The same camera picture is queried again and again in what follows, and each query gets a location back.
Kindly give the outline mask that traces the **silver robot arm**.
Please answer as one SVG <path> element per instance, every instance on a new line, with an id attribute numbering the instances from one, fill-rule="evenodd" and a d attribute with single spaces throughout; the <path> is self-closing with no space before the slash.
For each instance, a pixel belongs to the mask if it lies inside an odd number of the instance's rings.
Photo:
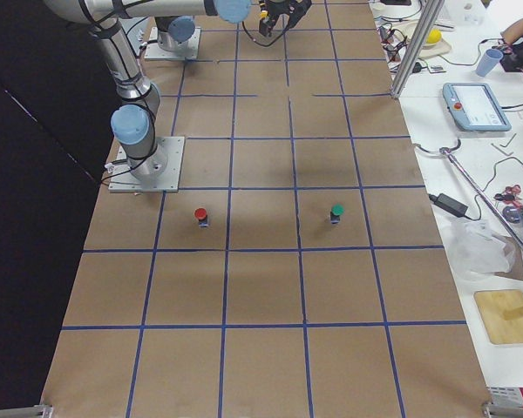
<path id="1" fill-rule="evenodd" d="M 312 5 L 311 1 L 258 1 L 258 32 L 263 37 L 272 37 L 274 27 L 281 16 L 288 18 L 287 24 L 275 40 L 262 43 L 254 38 L 243 23 L 248 17 L 251 3 L 251 1 L 205 1 L 204 6 L 208 16 L 219 16 L 231 24 L 241 23 L 242 30 L 254 44 L 268 48 L 288 30 L 294 28 Z M 156 17 L 155 23 L 158 31 L 157 43 L 165 51 L 170 47 L 186 44 L 196 31 L 192 16 Z"/>
<path id="2" fill-rule="evenodd" d="M 167 155 L 155 137 L 159 89 L 140 68 L 119 22 L 133 17 L 218 16 L 237 24 L 250 12 L 249 1 L 46 1 L 53 13 L 70 23 L 86 24 L 104 55 L 123 106 L 112 114 L 115 138 L 126 153 L 134 179 L 152 184 L 166 170 Z"/>

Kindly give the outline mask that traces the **person hand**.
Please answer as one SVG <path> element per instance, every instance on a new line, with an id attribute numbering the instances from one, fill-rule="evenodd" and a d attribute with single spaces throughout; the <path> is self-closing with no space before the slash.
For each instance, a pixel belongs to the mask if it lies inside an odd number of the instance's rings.
<path id="1" fill-rule="evenodd" d="M 511 24 L 502 33 L 502 38 L 506 44 L 514 44 L 523 37 L 523 18 Z"/>

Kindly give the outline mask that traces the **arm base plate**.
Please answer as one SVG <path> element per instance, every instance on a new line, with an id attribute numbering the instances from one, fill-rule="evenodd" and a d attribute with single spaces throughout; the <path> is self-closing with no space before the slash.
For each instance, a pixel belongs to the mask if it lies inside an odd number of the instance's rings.
<path id="1" fill-rule="evenodd" d="M 126 153 L 120 145 L 117 159 L 120 165 L 112 168 L 107 179 L 110 192 L 177 192 L 180 185 L 184 154 L 184 137 L 157 137 L 156 152 L 135 170 L 130 170 Z"/>
<path id="2" fill-rule="evenodd" d="M 196 27 L 193 35 L 186 41 L 179 43 L 168 34 L 159 34 L 156 27 L 152 27 L 149 35 L 149 44 L 143 55 L 149 61 L 188 61 L 198 57 L 200 44 L 200 27 Z"/>

